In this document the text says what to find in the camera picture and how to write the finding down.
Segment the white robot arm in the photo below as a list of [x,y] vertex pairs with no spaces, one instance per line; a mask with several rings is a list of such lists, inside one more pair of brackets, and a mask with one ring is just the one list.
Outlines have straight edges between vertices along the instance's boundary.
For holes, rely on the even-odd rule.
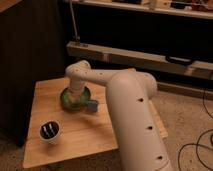
[[105,97],[124,171],[174,171],[149,108],[155,78],[135,69],[92,69],[82,60],[65,70],[78,97],[85,81],[105,86]]

